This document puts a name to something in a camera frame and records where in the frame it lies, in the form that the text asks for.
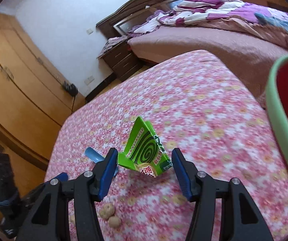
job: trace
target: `bedside table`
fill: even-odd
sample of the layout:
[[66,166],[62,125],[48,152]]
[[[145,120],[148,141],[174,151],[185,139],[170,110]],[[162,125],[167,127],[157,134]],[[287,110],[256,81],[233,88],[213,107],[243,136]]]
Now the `bedside table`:
[[129,49],[127,41],[115,45],[100,58],[107,63],[121,82],[127,80],[143,66],[142,61]]

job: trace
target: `floral bedsheet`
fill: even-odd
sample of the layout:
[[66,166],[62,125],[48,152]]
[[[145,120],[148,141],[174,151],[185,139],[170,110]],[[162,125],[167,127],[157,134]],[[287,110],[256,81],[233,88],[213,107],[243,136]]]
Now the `floral bedsheet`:
[[[239,178],[263,214],[274,240],[288,234],[288,172],[265,111],[213,54],[200,50],[169,59],[94,99],[64,123],[45,180],[61,172],[70,179],[92,169],[84,151],[104,156],[124,149],[138,115],[150,120],[169,155],[179,147],[188,161],[221,180]],[[121,218],[119,229],[99,217],[108,240],[178,240],[187,234],[194,203],[182,196],[174,169],[157,178],[119,167],[108,202]],[[76,240],[73,201],[71,240]],[[216,204],[212,240],[220,231]]]

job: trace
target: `blue plastic object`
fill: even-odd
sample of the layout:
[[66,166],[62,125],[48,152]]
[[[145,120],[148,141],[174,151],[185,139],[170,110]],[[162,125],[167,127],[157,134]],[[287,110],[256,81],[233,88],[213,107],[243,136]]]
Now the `blue plastic object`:
[[57,175],[57,176],[54,177],[54,178],[57,178],[57,179],[58,179],[59,181],[61,181],[61,182],[68,181],[68,175],[67,175],[67,173],[65,173],[65,172],[60,173],[59,175]]
[[100,189],[98,192],[98,198],[99,200],[103,200],[104,197],[107,196],[108,191],[109,191],[109,187],[111,186],[111,180],[113,178],[113,174],[115,175],[116,169],[117,169],[117,155],[118,155],[118,151],[116,149],[114,149],[114,152],[110,158],[110,160],[108,161],[108,164],[103,172],[102,178],[101,178],[101,183],[100,183]]
[[172,162],[182,194],[187,198],[187,200],[191,200],[193,196],[191,191],[191,182],[175,149],[172,151]]
[[[94,161],[95,163],[99,162],[99,161],[103,161],[105,158],[100,155],[97,151],[95,151],[93,148],[88,147],[85,150],[85,155],[91,160]],[[115,169],[115,173],[114,173],[114,177],[116,176],[116,174],[118,173],[118,167],[116,167]]]

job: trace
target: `metal screw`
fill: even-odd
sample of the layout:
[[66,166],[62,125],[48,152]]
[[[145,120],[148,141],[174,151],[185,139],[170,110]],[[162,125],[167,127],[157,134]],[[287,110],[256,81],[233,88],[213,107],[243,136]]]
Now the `metal screw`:
[[200,178],[205,178],[206,177],[206,173],[204,171],[199,171],[197,172],[197,175],[200,177]]
[[52,180],[50,180],[50,184],[51,185],[57,185],[58,184],[58,179],[57,178],[53,178]]
[[232,183],[238,185],[241,181],[238,178],[232,178]]
[[93,172],[90,170],[85,171],[84,176],[90,178],[93,175]]

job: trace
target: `electrical outlet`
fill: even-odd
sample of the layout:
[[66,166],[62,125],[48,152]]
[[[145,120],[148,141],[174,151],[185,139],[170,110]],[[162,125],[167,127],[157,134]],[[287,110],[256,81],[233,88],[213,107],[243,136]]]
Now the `electrical outlet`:
[[89,76],[86,80],[84,80],[85,85],[89,85],[93,80],[95,80],[94,76]]
[[90,34],[92,34],[94,31],[93,31],[92,28],[89,28],[89,29],[86,30],[86,32],[87,32],[88,35],[90,35]]

